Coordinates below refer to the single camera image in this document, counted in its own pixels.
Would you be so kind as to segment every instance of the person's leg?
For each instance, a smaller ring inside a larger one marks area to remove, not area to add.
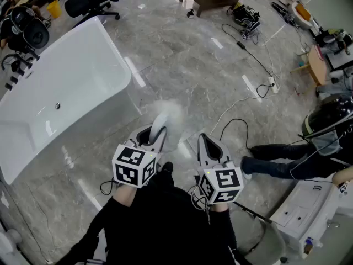
[[[240,167],[245,174],[262,173],[283,179],[311,179],[314,177],[327,177],[327,169],[330,168],[330,163],[328,160],[325,160],[325,158],[319,154],[315,154],[305,161],[309,155],[310,154],[305,155],[301,159],[295,160],[288,164],[269,162],[244,156]]]
[[[254,146],[249,150],[253,154],[254,158],[271,161],[279,158],[297,160],[302,158],[306,153],[310,152],[311,149],[312,146],[309,144],[268,144]]]

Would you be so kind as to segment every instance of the person's arm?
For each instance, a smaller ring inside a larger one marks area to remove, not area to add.
[[[0,41],[0,47],[1,49],[4,49],[7,44],[7,38],[4,38]]]
[[[103,228],[115,224],[117,216],[124,223],[128,223],[129,207],[135,198],[136,192],[137,188],[129,185],[120,186],[102,210],[94,217],[83,238],[56,265],[75,265],[78,262],[85,262],[87,259],[93,258],[99,241],[99,232]]]
[[[344,170],[338,171],[332,177],[332,182],[338,186],[347,181],[353,180],[353,166],[345,168]]]
[[[40,13],[40,9],[38,6],[36,5],[33,5],[32,7],[32,10],[34,11],[34,13],[37,15],[38,18],[42,19],[42,14]]]
[[[237,240],[231,223],[228,204],[214,204],[210,210],[212,231],[220,241],[223,241],[224,245],[229,246],[231,249],[237,248]]]
[[[135,198],[136,192],[137,188],[124,184],[116,190],[113,195],[113,199],[121,205],[130,207]]]
[[[223,244],[224,252],[231,252],[237,264],[251,265],[237,250],[237,240],[229,215],[228,203],[214,204],[210,210],[211,229],[218,242]]]

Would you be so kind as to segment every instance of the gray marble tile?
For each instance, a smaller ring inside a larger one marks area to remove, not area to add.
[[[98,212],[90,201],[87,188],[76,184],[68,173],[56,174],[33,192],[33,197],[49,221],[55,248],[77,242]]]
[[[15,229],[20,233],[22,242],[19,243],[18,247],[33,264],[46,264],[44,258],[51,260],[49,251],[53,247],[50,242],[50,234],[43,226],[46,225],[45,217],[36,207],[25,184],[16,189],[7,186],[7,189],[3,184],[0,184],[2,223],[4,223],[6,229]]]

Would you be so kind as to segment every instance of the black helmet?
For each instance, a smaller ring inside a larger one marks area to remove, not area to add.
[[[302,124],[303,138],[310,140],[322,156],[341,149],[339,139],[352,133],[353,97],[334,94],[310,113]]]
[[[40,19],[35,17],[32,9],[26,6],[15,7],[11,12],[14,34],[23,34],[29,46],[43,48],[49,41],[49,32]]]

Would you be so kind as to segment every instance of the black shoe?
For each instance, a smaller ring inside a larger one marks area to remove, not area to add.
[[[171,162],[167,162],[167,163],[165,163],[164,165],[163,165],[163,167],[162,167],[162,171],[167,171],[167,172],[169,172],[170,174],[172,174],[173,173],[173,163],[171,163]]]

